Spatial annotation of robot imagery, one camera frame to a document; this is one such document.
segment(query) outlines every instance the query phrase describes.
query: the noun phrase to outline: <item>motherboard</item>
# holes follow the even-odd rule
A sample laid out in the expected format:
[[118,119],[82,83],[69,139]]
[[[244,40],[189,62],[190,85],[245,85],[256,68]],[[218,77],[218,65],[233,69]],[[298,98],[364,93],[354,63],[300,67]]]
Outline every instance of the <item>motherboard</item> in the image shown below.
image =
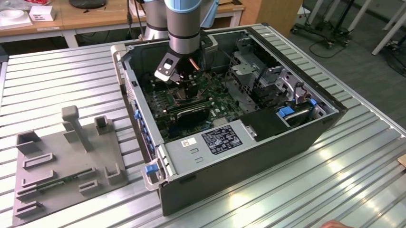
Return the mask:
[[244,114],[226,87],[226,74],[205,73],[185,86],[150,77],[143,92],[166,142],[209,130]]

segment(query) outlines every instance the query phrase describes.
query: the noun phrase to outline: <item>aluminum profile table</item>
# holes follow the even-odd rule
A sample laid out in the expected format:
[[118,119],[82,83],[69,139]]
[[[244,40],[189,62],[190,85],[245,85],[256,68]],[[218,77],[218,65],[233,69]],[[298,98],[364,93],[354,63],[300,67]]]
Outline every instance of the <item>aluminum profile table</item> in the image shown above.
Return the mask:
[[130,184],[25,227],[302,228],[330,219],[354,227],[406,225],[406,173],[396,160],[406,153],[405,130],[272,27],[253,27],[350,109],[312,148],[163,217],[139,172],[143,159],[110,45],[13,56],[2,68],[0,228],[13,226],[15,134],[62,131],[58,112],[66,104],[78,105],[82,124],[103,114],[114,119]]

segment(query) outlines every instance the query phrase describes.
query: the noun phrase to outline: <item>gray carpet floor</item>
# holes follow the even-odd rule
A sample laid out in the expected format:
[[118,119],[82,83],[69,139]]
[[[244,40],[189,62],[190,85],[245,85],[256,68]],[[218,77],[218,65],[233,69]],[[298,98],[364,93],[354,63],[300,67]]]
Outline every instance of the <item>gray carpet floor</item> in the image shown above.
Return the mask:
[[[317,0],[306,0],[308,8],[314,7]],[[330,0],[324,2],[320,14],[324,14]],[[346,3],[341,2],[333,21],[338,21]],[[358,9],[352,7],[342,27],[348,28]],[[321,37],[300,31],[290,35],[292,42],[321,63],[321,65],[364,96],[369,102],[404,127],[406,128],[406,78],[402,77],[389,66],[382,54],[373,56],[372,51],[386,35],[382,30],[386,22],[374,16],[365,14],[352,35],[353,41],[348,48],[333,58],[325,59],[313,55],[309,46]],[[406,33],[400,30],[394,40]],[[313,51],[321,56],[330,56],[341,50],[341,46],[326,49],[322,45],[316,45]]]

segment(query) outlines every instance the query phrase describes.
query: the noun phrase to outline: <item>barcode sticker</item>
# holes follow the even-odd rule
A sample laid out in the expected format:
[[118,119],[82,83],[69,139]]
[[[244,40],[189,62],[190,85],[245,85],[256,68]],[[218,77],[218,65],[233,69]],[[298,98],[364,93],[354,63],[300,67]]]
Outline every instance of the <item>barcode sticker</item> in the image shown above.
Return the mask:
[[38,31],[59,30],[59,27],[38,28]]
[[181,143],[182,143],[183,147],[187,147],[190,145],[194,145],[197,143],[197,140],[195,140],[195,138],[190,138],[187,140],[183,140]]

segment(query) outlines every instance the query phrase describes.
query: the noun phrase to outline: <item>metal bracket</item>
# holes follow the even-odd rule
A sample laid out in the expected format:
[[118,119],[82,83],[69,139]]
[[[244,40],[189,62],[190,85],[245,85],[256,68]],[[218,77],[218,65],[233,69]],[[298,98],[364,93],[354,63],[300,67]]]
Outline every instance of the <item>metal bracket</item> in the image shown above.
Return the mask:
[[114,70],[117,75],[117,80],[119,81],[119,85],[123,84],[122,80],[122,73],[121,73],[121,66],[119,66],[119,60],[122,59],[122,56],[127,53],[127,47],[125,44],[118,44],[111,47],[111,53],[114,58]]

